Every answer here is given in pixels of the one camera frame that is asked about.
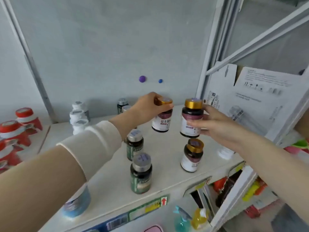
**white sleeve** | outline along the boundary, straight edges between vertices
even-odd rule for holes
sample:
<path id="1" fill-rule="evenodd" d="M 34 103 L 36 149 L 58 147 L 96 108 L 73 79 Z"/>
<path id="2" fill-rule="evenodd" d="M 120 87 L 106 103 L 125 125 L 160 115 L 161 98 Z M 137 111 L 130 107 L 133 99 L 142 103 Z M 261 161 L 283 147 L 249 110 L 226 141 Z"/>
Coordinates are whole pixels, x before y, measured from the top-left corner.
<path id="1" fill-rule="evenodd" d="M 112 158 L 121 147 L 121 142 L 118 129 L 109 121 L 101 121 L 57 145 L 62 145 L 71 153 L 89 181 Z"/>

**gold bottle cap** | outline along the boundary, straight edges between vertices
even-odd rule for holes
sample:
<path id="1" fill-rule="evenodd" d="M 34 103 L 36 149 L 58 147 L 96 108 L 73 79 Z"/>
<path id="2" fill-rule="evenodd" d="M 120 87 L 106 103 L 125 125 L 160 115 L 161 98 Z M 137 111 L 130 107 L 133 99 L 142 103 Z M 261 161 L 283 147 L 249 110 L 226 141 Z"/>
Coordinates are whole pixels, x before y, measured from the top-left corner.
<path id="1" fill-rule="evenodd" d="M 186 99 L 184 105 L 190 109 L 202 109 L 203 100 L 197 98 L 188 98 Z"/>
<path id="2" fill-rule="evenodd" d="M 170 103 L 173 103 L 173 100 L 168 98 L 168 97 L 160 97 L 160 98 L 155 98 L 154 99 L 154 103 L 157 105 L 157 106 L 161 106 L 161 105 L 164 105 L 164 104 L 170 104 Z"/>
<path id="3" fill-rule="evenodd" d="M 204 143 L 197 138 L 190 138 L 188 140 L 187 148 L 191 152 L 201 153 L 201 152 L 203 152 Z"/>

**blue container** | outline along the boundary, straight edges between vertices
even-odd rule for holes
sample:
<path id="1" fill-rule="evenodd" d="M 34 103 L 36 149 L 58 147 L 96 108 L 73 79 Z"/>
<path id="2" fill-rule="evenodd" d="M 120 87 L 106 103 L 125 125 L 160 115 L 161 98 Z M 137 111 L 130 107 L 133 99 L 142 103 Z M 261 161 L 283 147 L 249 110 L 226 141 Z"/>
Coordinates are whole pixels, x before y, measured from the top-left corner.
<path id="1" fill-rule="evenodd" d="M 84 184 L 63 206 L 63 214 L 74 218 L 82 214 L 91 201 L 87 184 Z"/>

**yellow bottle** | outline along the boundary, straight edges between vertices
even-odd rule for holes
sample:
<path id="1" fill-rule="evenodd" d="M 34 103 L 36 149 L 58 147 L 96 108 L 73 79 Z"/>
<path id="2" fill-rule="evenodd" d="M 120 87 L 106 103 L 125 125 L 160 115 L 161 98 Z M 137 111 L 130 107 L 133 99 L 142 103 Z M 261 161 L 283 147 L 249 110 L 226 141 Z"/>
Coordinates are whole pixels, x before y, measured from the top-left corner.
<path id="1" fill-rule="evenodd" d="M 199 230 L 206 225 L 207 219 L 208 219 L 208 212 L 206 212 L 206 209 L 198 208 L 197 210 L 195 210 L 193 219 L 191 220 L 191 226 L 194 229 Z"/>

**red arrow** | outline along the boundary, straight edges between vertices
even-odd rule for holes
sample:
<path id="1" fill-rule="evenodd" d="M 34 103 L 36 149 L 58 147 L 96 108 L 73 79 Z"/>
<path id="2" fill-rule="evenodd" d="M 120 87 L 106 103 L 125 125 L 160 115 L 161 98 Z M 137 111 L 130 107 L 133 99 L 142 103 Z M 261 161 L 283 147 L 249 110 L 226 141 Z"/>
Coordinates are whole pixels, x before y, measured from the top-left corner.
<path id="1" fill-rule="evenodd" d="M 161 200 L 161 202 L 162 202 L 162 205 L 165 205 L 165 203 L 166 203 L 166 199 L 165 199 L 165 198 L 163 198 L 163 199 Z"/>

